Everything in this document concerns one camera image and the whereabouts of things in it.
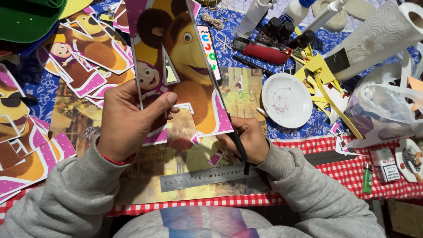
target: plastic bag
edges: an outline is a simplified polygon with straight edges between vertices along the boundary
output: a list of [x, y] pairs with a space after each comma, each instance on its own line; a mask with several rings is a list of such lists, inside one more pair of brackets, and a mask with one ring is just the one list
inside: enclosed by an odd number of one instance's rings
[[415, 119], [412, 104], [406, 101], [411, 99], [422, 112], [423, 92], [393, 86], [399, 78], [401, 64], [385, 64], [357, 84], [345, 115], [363, 137], [372, 130], [381, 140], [423, 134], [423, 119]]

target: gray sweatshirt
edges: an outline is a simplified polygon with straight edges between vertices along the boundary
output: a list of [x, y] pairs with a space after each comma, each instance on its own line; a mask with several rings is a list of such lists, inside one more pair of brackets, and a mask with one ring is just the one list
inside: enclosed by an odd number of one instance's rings
[[[269, 144], [269, 154], [257, 168], [268, 173], [273, 190], [301, 215], [295, 228], [272, 226], [246, 209], [186, 206], [139, 216], [115, 238], [385, 237], [367, 203], [310, 165], [300, 149]], [[119, 176], [127, 166], [107, 161], [95, 146], [79, 159], [58, 163], [44, 187], [29, 191], [6, 213], [0, 237], [93, 237], [113, 206]]]

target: white bottle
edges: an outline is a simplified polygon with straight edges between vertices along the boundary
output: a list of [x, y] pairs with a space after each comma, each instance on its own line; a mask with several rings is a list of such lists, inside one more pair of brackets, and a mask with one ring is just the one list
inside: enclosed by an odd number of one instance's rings
[[266, 14], [267, 10], [272, 7], [270, 0], [253, 0], [248, 8], [244, 18], [239, 24], [236, 34], [239, 37], [248, 39], [260, 20]]
[[329, 3], [327, 7], [302, 31], [305, 32], [306, 30], [312, 30], [313, 32], [316, 32], [334, 15], [338, 14], [347, 2], [348, 0], [336, 0], [335, 2]]
[[298, 24], [308, 15], [308, 10], [314, 2], [316, 2], [316, 0], [292, 0], [289, 2], [288, 6], [286, 6], [282, 15], [279, 16], [280, 22], [282, 25], [285, 22], [290, 22], [294, 27], [298, 26]]

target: fingernail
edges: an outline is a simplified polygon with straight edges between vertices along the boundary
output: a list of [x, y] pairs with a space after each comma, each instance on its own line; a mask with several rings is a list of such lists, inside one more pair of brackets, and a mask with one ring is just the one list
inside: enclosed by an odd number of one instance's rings
[[171, 93], [168, 95], [168, 101], [173, 105], [176, 103], [178, 96], [175, 93]]

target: metal ruler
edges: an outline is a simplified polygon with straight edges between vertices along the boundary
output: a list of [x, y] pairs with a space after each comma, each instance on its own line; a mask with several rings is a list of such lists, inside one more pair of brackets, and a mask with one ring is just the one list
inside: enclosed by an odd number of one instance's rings
[[232, 166], [203, 169], [188, 173], [163, 175], [160, 176], [160, 188], [162, 192], [168, 192], [258, 176], [254, 168], [250, 168], [250, 174], [245, 176], [244, 166], [245, 164], [241, 163]]
[[[352, 149], [350, 152], [355, 153], [353, 148], [349, 148], [348, 150]], [[311, 163], [311, 165], [321, 165], [325, 163], [332, 163], [332, 162], [340, 162], [355, 159], [356, 155], [343, 155], [334, 150], [314, 153], [314, 154], [307, 154], [304, 155], [305, 159]]]

